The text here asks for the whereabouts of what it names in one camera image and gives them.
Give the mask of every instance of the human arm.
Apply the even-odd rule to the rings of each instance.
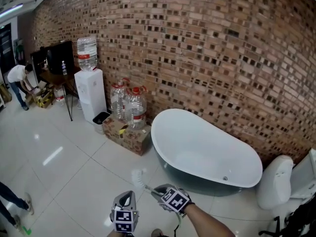
[[[114,230],[109,233],[107,237],[124,237],[126,234],[125,233],[119,233],[115,232]]]
[[[34,89],[34,87],[30,84],[30,82],[29,82],[27,77],[24,78],[24,82],[31,88],[31,90]]]
[[[223,223],[207,214],[195,204],[189,204],[184,212],[191,220],[199,237],[235,237]]]
[[[20,81],[20,83],[21,83],[21,87],[22,87],[25,91],[27,91],[29,94],[32,95],[32,92],[26,87],[25,82],[22,80],[22,81]]]

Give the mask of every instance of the bag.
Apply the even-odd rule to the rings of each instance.
[[[5,103],[10,102],[12,100],[12,95],[5,87],[4,83],[0,84],[0,94]]]

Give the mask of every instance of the bathtub rim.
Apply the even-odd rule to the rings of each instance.
[[[186,110],[182,110],[182,109],[173,108],[173,109],[168,109],[168,110],[164,110],[164,111],[160,112],[160,113],[154,118],[154,120],[153,120],[152,129],[151,129],[151,134],[152,134],[151,137],[152,137],[152,142],[153,142],[153,145],[154,145],[155,150],[157,151],[157,153],[160,155],[160,157],[161,157],[166,163],[168,163],[169,165],[171,165],[172,167],[174,167],[174,168],[176,168],[176,169],[178,169],[178,170],[181,170],[181,171],[183,171],[183,172],[189,173],[189,174],[191,174],[191,175],[193,175],[193,176],[197,176],[197,177],[200,177],[200,178],[203,178],[203,179],[206,179],[206,180],[210,180],[210,181],[213,181],[213,182],[222,183],[222,184],[226,184],[226,185],[231,185],[231,186],[236,186],[236,187],[242,187],[242,188],[251,188],[251,187],[254,187],[255,185],[257,185],[257,184],[260,182],[261,177],[262,177],[262,173],[263,173],[263,167],[262,167],[262,162],[261,162],[261,159],[259,158],[258,153],[257,153],[250,145],[248,145],[247,143],[245,143],[245,142],[239,140],[238,138],[233,137],[232,135],[228,134],[227,132],[225,132],[225,131],[223,131],[223,130],[222,130],[222,131],[225,132],[226,134],[228,134],[229,136],[232,136],[233,138],[235,138],[235,139],[239,140],[240,142],[242,142],[242,143],[246,144],[247,146],[249,146],[249,147],[254,151],[255,157],[257,158],[257,160],[260,162],[260,165],[259,165],[259,166],[260,166],[260,175],[258,176],[258,178],[256,179],[256,181],[253,182],[252,184],[249,184],[249,185],[241,185],[241,184],[233,183],[233,182],[230,182],[230,181],[224,181],[224,180],[222,180],[222,179],[210,178],[210,177],[208,177],[208,176],[206,176],[206,175],[203,175],[203,174],[196,174],[194,171],[187,171],[187,169],[181,168],[181,167],[179,167],[177,164],[174,164],[173,162],[171,162],[171,161],[162,153],[162,151],[160,150],[160,148],[159,148],[159,146],[158,146],[158,144],[157,144],[155,126],[156,126],[156,124],[157,124],[157,118],[158,118],[159,116],[161,116],[162,113],[164,113],[164,112],[170,112],[170,111],[173,111],[173,112],[174,112],[175,110],[176,110],[176,111],[179,111],[179,112],[186,112],[188,115],[195,116],[194,118],[200,118],[203,122],[207,123],[208,125],[213,125],[213,124],[207,122],[206,120],[202,119],[201,117],[199,117],[199,116],[197,116],[197,115],[195,115],[195,114],[193,114],[193,113],[191,113],[191,112],[188,112],[188,111],[186,111]]]

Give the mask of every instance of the man in white shirt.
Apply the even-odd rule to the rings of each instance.
[[[28,64],[26,66],[23,65],[16,65],[13,67],[9,74],[8,74],[8,81],[12,87],[12,90],[14,91],[17,99],[19,100],[22,108],[27,111],[29,107],[26,105],[26,103],[22,100],[21,94],[19,89],[24,92],[25,94],[29,93],[32,94],[32,91],[34,87],[30,84],[27,74],[33,70],[33,66],[31,64]]]

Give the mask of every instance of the bathtub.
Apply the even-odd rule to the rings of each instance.
[[[262,163],[252,147],[188,111],[158,114],[152,140],[172,182],[189,191],[227,196],[261,179]]]

